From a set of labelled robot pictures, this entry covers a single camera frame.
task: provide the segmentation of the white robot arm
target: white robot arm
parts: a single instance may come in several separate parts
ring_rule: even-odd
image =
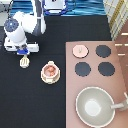
[[[4,46],[7,51],[27,49],[30,52],[38,52],[38,44],[27,44],[25,32],[40,36],[46,30],[44,21],[42,0],[31,0],[34,16],[23,12],[16,12],[12,18],[5,21],[4,30],[7,35]]]

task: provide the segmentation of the black circle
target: black circle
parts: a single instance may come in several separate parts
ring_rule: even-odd
[[[91,68],[89,64],[87,64],[86,62],[79,62],[75,66],[75,72],[79,76],[82,76],[82,77],[87,76],[89,75],[90,71],[91,71]]]
[[[99,45],[96,48],[96,54],[102,58],[106,58],[111,55],[111,49],[106,45]]]
[[[112,76],[115,73],[114,66],[109,62],[102,62],[98,66],[100,74],[103,76]]]

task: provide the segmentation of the bowl rim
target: bowl rim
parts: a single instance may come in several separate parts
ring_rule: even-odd
[[[55,74],[54,74],[53,76],[46,76],[46,75],[45,75],[44,69],[45,69],[47,66],[53,66],[53,67],[55,67],[56,72],[55,72]],[[43,75],[43,77],[46,77],[47,79],[52,79],[52,78],[54,78],[54,77],[58,74],[58,70],[59,70],[59,68],[58,68],[55,64],[46,64],[46,65],[42,68],[41,76]]]
[[[85,123],[85,124],[87,124],[88,126],[90,126],[90,127],[94,127],[94,128],[96,128],[96,127],[98,127],[98,128],[102,128],[102,127],[105,127],[105,126],[107,126],[107,125],[109,125],[111,122],[112,122],[112,120],[114,119],[114,117],[115,117],[115,110],[113,110],[113,114],[112,114],[112,117],[110,118],[110,120],[107,122],[107,123],[105,123],[104,125],[91,125],[91,124],[89,124],[88,122],[86,122],[82,117],[81,117],[81,115],[79,114],[79,111],[78,111],[78,108],[77,108],[77,103],[78,103],[78,99],[79,99],[79,97],[80,97],[80,95],[84,92],[84,91],[86,91],[86,90],[89,90],[89,89],[98,89],[98,90],[101,90],[101,91],[103,91],[104,93],[106,93],[107,95],[108,95],[108,97],[110,98],[110,100],[112,101],[112,103],[114,104],[114,100],[113,100],[113,98],[108,94],[108,92],[107,91],[105,91],[104,89],[102,89],[102,88],[100,88],[100,87],[94,87],[94,86],[92,86],[92,87],[86,87],[86,88],[84,88],[82,91],[80,91],[80,93],[77,95],[77,97],[76,97],[76,112],[77,112],[77,115],[79,116],[79,118]]]

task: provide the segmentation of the white bowl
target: white bowl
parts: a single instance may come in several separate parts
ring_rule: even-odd
[[[87,87],[76,98],[76,112],[80,119],[91,127],[105,127],[115,116],[112,97],[99,87]]]

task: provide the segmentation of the small cup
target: small cup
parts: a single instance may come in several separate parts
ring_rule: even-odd
[[[48,68],[52,66],[54,67],[54,75],[53,76],[50,76],[46,74],[46,71],[48,70]],[[55,82],[57,82],[60,78],[60,70],[59,68],[54,64],[53,61],[49,61],[48,64],[46,64],[43,68],[42,68],[42,71],[41,71],[41,78],[42,80],[45,82],[45,83],[48,83],[48,84],[53,84]]]

